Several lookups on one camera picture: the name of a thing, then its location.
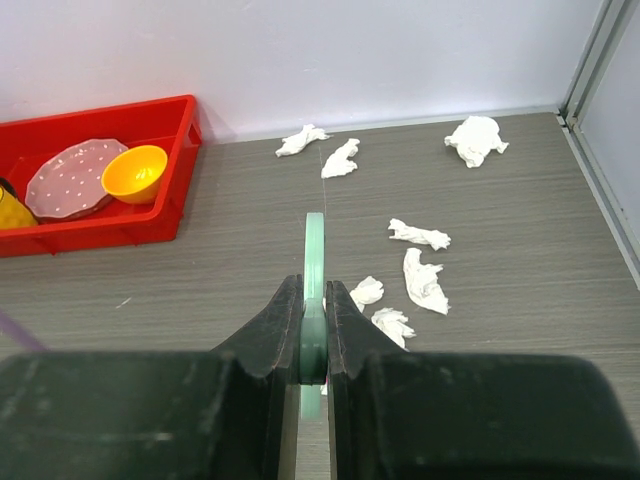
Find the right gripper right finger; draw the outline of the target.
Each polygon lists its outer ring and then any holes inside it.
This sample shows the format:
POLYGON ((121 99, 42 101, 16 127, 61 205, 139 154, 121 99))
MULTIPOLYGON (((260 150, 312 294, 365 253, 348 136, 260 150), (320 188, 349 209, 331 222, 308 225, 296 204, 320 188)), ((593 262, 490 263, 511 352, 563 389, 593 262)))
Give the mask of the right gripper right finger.
POLYGON ((326 287, 336 479, 635 479, 606 377, 573 356, 408 352, 326 287))

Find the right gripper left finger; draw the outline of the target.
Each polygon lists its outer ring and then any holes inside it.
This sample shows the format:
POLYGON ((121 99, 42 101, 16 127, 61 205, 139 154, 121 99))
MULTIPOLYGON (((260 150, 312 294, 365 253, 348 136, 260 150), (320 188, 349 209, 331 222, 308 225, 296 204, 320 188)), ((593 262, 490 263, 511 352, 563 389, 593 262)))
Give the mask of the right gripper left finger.
POLYGON ((295 473, 302 280, 205 351, 41 351, 1 364, 5 479, 295 473))

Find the paper scrap cluster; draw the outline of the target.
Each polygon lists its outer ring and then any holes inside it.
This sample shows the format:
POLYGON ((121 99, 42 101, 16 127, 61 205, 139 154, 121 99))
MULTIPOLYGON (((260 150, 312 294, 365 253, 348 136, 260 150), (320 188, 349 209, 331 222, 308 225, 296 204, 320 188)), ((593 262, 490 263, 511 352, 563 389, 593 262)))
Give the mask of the paper scrap cluster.
POLYGON ((376 311, 371 322, 400 348, 406 350, 406 340, 416 336, 415 330, 408 325, 409 318, 402 311, 383 308, 376 311))
POLYGON ((367 276, 354 289, 350 291, 351 299, 363 313, 368 305, 377 303, 384 295, 384 285, 373 276, 367 276))

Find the green hand brush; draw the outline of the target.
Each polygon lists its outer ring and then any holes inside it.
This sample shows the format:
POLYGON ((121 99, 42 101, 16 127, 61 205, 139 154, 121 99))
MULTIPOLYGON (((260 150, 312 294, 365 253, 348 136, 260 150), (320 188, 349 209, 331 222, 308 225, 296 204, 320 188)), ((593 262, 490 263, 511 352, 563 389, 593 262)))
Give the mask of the green hand brush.
POLYGON ((316 418, 321 409, 321 386, 326 382, 328 333, 324 306, 324 214, 306 217, 303 272, 303 316, 300 324, 300 416, 316 418))

